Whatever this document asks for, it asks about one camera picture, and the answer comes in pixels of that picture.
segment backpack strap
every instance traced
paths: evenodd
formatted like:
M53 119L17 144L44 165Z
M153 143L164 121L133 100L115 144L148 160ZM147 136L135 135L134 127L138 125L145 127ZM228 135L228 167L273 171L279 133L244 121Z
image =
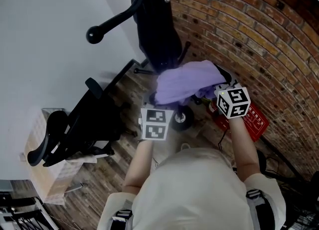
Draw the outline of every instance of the backpack strap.
M112 217L112 225L110 230L130 230L132 229L131 210L120 210Z
M260 190L246 194L255 230L275 230L275 217L269 201Z

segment black and white marker cube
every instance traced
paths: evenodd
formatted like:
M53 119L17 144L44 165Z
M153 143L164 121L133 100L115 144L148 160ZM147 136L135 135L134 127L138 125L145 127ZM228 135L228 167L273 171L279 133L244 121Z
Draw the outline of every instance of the black and white marker cube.
M165 140L173 112L173 110L142 108L142 139Z
M218 91L217 107L228 118L245 116L250 105L246 87Z

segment chair wheel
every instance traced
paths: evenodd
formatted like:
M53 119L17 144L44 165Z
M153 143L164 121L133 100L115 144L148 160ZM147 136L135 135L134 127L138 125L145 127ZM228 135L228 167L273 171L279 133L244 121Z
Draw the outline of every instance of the chair wheel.
M179 107L178 112L176 112L170 122L171 128L181 132L187 130L192 126L194 121L194 113L188 106Z

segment floor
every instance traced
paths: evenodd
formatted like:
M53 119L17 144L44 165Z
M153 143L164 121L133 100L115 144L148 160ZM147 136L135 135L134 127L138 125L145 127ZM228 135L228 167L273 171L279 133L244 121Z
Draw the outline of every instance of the floor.
M121 105L125 101L131 103L131 108L125 110L122 115L122 120L130 129L140 131L137 122L141 99L143 94L153 89L155 85L156 77L135 75L130 70L111 92L111 96L117 105ZM223 132L211 120L203 105L196 106L191 103L190 107L195 114L193 126L181 133L170 129L165 142L156 142L152 170L156 168L157 163L178 151L180 145L184 142L187 142L191 147L218 149L216 145ZM122 135L121 139L113 144L114 156L100 158L96 164L84 164L74 179L74 182L82 182L84 187L67 193L65 195L65 206L46 204L49 214L62 229L93 230L97 228L109 194L121 190L125 174L137 147L137 140L138 138L133 138L127 134ZM266 156L278 160L263 143L257 142L256 146ZM223 154L233 162L231 141L228 136L223 139L222 147ZM268 160L267 167L277 171L277 162ZM291 174L282 165L280 165L280 173L286 176Z

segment person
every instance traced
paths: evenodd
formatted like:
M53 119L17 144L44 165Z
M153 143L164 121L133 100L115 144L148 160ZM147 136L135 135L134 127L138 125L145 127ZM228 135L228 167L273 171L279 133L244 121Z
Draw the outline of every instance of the person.
M229 119L237 174L217 150L184 149L159 164L150 175L153 143L139 143L121 193L108 197L98 230L112 227L116 212L133 216L124 229L253 230L248 190L260 190L269 202L274 228L281 229L286 205L274 179L261 174L257 150L241 117Z

